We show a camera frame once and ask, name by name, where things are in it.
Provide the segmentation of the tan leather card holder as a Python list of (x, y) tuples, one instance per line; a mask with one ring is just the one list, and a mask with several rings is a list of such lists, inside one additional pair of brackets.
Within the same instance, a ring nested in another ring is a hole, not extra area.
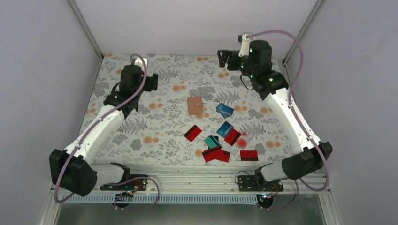
[(189, 115), (199, 115), (203, 113), (202, 97), (188, 97), (187, 109)]

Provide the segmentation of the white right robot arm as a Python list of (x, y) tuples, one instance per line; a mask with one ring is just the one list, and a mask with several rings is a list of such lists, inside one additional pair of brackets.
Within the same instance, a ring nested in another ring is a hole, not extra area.
[(327, 168), (327, 159), (333, 151), (331, 144), (323, 142), (304, 119), (285, 77), (272, 69), (271, 55), (272, 48), (264, 40), (242, 42), (239, 51), (217, 51), (219, 66), (240, 71), (241, 76), (249, 78), (252, 89), (276, 113), (293, 150), (292, 156), (255, 171), (254, 184), (260, 191), (267, 190), (275, 180), (297, 180)]

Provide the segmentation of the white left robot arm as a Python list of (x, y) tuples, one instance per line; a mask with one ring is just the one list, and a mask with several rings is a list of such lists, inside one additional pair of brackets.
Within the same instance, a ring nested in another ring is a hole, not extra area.
[(94, 156), (108, 136), (118, 129), (132, 111), (138, 110), (144, 91), (158, 89), (158, 74), (147, 77), (143, 68), (126, 65), (120, 82), (105, 98), (97, 117), (84, 132), (63, 150), (49, 156), (52, 183), (79, 196), (95, 187), (115, 186), (124, 190), (130, 185), (130, 169), (120, 163), (93, 165)]

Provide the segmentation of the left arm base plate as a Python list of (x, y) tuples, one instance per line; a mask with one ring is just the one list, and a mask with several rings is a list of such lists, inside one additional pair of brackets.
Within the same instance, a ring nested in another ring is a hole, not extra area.
[(131, 174), (128, 178), (123, 178), (121, 183), (129, 181), (122, 185), (103, 185), (100, 186), (102, 191), (145, 191), (147, 186), (147, 175)]

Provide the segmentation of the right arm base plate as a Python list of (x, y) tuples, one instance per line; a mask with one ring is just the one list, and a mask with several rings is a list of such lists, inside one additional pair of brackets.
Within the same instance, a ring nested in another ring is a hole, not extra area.
[(258, 182), (253, 175), (237, 176), (239, 191), (241, 192), (282, 192), (284, 191), (283, 182), (275, 180), (272, 182)]

